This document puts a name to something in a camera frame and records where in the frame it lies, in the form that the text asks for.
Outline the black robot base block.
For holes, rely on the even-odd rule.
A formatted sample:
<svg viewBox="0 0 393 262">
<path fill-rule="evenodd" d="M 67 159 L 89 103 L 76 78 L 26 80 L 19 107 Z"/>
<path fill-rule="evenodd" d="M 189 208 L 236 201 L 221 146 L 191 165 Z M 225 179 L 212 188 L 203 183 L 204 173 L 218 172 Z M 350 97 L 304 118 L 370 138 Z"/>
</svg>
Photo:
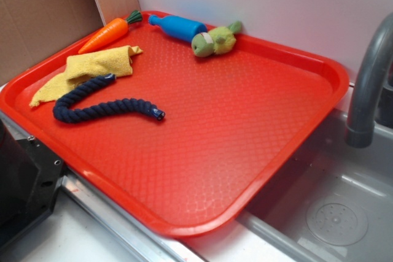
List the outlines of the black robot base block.
<svg viewBox="0 0 393 262">
<path fill-rule="evenodd" d="M 1 250 L 52 214 L 63 165 L 39 139 L 16 140 L 1 123 Z"/>
</svg>

